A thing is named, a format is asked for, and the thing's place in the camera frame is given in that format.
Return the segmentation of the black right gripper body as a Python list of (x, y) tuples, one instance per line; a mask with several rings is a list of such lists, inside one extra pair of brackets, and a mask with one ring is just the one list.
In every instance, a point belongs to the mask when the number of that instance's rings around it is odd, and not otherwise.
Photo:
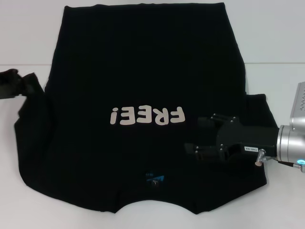
[(279, 128), (248, 126), (240, 123), (237, 116), (216, 116), (215, 124), (219, 126), (216, 134), (216, 149), (221, 160), (228, 160), (235, 153), (277, 156), (277, 137)]

